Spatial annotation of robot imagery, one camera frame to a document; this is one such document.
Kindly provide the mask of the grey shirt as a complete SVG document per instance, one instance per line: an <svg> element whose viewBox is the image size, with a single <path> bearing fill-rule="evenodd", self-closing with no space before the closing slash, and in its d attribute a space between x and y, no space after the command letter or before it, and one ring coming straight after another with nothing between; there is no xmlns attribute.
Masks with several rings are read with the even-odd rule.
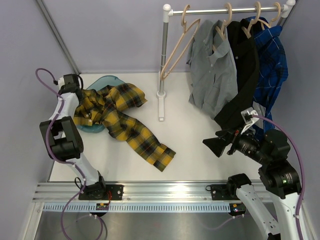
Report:
<svg viewBox="0 0 320 240"><path fill-rule="evenodd" d="M216 28L222 21L205 20L193 37L187 64L190 68L189 102L214 119L238 94L237 69L228 40Z"/></svg>

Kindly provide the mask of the yellow plaid shirt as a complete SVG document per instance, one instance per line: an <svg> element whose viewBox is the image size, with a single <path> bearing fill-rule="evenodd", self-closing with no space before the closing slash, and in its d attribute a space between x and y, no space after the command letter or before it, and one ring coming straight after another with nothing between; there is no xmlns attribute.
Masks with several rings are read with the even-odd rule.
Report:
<svg viewBox="0 0 320 240"><path fill-rule="evenodd" d="M127 144L145 161L163 172L175 152L160 143L138 119L124 111L139 108L147 102L145 93L131 83L107 85L100 90L84 89L73 121L77 126L104 126L109 135Z"/></svg>

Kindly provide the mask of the blue plaid shirt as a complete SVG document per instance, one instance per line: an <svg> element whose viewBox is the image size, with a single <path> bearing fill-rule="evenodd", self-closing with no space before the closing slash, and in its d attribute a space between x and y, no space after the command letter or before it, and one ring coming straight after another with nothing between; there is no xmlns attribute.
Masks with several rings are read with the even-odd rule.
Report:
<svg viewBox="0 0 320 240"><path fill-rule="evenodd" d="M258 81L253 94L253 108L259 115L272 120L271 110L288 78L285 49L280 41L282 27L268 27L264 17L251 27L251 45L258 55Z"/></svg>

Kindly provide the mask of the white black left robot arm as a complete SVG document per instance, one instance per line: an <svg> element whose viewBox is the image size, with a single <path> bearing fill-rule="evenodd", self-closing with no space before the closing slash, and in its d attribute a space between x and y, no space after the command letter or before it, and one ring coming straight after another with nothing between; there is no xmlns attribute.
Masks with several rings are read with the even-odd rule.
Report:
<svg viewBox="0 0 320 240"><path fill-rule="evenodd" d="M54 161L72 169L80 181L79 195L85 199L101 200L108 188L98 170L84 155L84 143L73 121L74 113L83 99L82 78L67 74L61 78L62 85L57 96L57 105L52 116L40 123L40 132L48 155Z"/></svg>

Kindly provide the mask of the wooden hanger of black shirt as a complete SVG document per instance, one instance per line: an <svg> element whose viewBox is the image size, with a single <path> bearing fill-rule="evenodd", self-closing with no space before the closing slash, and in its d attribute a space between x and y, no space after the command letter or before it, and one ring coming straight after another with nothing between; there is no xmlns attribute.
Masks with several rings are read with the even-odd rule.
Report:
<svg viewBox="0 0 320 240"><path fill-rule="evenodd" d="M261 8L262 8L261 3L259 1L256 1L254 6L256 9L255 18L250 20L248 27L244 27L244 26L241 27L242 31L244 32L244 34L246 35L246 37L248 39L250 39L252 37L252 35L251 35L252 26L258 22L258 20L260 19L260 15L261 15Z"/></svg>

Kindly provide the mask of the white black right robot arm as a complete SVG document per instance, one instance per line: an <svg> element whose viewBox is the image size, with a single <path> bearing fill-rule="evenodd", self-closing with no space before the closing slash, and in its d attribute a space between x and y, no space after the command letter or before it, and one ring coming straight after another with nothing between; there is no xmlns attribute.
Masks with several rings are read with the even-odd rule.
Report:
<svg viewBox="0 0 320 240"><path fill-rule="evenodd" d="M308 231L300 215L303 193L300 174L288 162L291 144L288 137L279 130L269 130L262 140L247 131L221 130L216 137L204 139L205 144L217 157L230 145L228 155L238 151L260 164L258 174L276 211L270 213L245 173L228 177L224 184L206 187L213 200L239 200L249 211L265 240L306 240Z"/></svg>

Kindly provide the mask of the black shirt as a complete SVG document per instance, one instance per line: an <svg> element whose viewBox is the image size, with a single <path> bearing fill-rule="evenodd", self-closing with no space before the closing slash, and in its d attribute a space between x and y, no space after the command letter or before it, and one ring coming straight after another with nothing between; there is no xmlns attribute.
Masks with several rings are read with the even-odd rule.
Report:
<svg viewBox="0 0 320 240"><path fill-rule="evenodd" d="M249 21L232 21L227 26L228 41L231 46L237 70L237 95L228 102L214 118L223 130L236 129L244 124L241 112L252 106L254 93L259 80L260 61L253 30L247 37L243 28Z"/></svg>

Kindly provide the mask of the teal plastic tub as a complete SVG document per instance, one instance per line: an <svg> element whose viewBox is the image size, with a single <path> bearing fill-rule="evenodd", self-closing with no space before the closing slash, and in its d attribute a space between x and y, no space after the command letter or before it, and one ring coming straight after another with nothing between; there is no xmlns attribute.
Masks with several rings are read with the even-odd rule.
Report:
<svg viewBox="0 0 320 240"><path fill-rule="evenodd" d="M96 90L99 91L106 86L118 86L124 84L125 82L114 75L104 75L97 79L94 83L86 88L86 90ZM105 129L103 124L95 124L93 126L78 125L77 128L85 133L97 134Z"/></svg>

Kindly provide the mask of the aluminium mounting rail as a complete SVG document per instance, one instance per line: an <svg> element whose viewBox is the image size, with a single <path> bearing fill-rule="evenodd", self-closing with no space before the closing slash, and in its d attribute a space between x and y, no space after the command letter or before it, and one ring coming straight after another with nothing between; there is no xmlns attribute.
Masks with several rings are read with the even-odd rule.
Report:
<svg viewBox="0 0 320 240"><path fill-rule="evenodd" d="M209 203L231 202L231 198L212 198L210 185L218 188L225 181L118 181L108 182L112 203ZM40 182L32 197L34 203L66 203L79 192L72 182Z"/></svg>

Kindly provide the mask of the white metal clothes rack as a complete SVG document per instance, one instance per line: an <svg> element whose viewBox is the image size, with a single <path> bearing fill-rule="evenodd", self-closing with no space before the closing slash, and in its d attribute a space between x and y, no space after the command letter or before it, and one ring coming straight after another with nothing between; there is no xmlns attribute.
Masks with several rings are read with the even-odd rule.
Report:
<svg viewBox="0 0 320 240"><path fill-rule="evenodd" d="M285 24L286 18L289 17L292 9L296 5L295 0L287 0L285 4L280 4L278 1L274 3L273 6L269 7L262 7L261 4L255 3L252 7L240 7L240 8L233 8L232 5L228 2L224 5L223 8L213 8L213 9L202 9L202 10L191 10L190 5L186 5L183 10L173 10L170 4L164 4L162 7L162 45L161 45L161 61L160 61L160 71L159 71L159 87L156 93L158 98L158 120L163 122L165 120L165 79L167 76L173 71L179 60L182 58L183 54L186 52L187 48L189 47L191 41L187 42L186 47L182 50L181 54L177 57L177 60L172 64L171 67L168 67L172 57L174 56L175 52L177 51L178 47L180 46L181 42L183 41L186 34L190 31L190 29L194 28L194 32L196 33L199 25L200 20L196 19L190 25L187 24L185 20L186 15L218 15L218 14L227 14L228 18L222 21L222 26L217 28L217 32L222 35L225 31L225 28L228 24L230 24L232 20L233 14L237 13L256 13L256 18L251 20L249 23L250 26L255 24L257 21L260 20L260 14L263 12L276 12L277 16L271 19L268 22L268 27L271 26L272 23L277 22L278 26L282 26ZM175 47L173 48L169 57L167 57L167 43L168 43L168 30L169 30L169 22L170 17L173 16L181 16L180 24L182 26L182 34L176 43Z"/></svg>

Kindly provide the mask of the wooden hanger of grey shirt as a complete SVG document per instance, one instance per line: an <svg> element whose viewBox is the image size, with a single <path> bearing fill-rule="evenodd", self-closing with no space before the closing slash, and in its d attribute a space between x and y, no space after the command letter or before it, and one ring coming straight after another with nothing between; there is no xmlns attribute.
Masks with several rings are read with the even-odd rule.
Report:
<svg viewBox="0 0 320 240"><path fill-rule="evenodd" d="M221 38L221 41L225 41L226 40L226 34L225 34L225 29L227 28L227 26L231 23L232 21L232 5L230 2L227 2L224 7L227 9L227 13L228 13L228 18L222 21L221 27L219 27L218 25L215 27L216 33L219 35L219 37Z"/></svg>

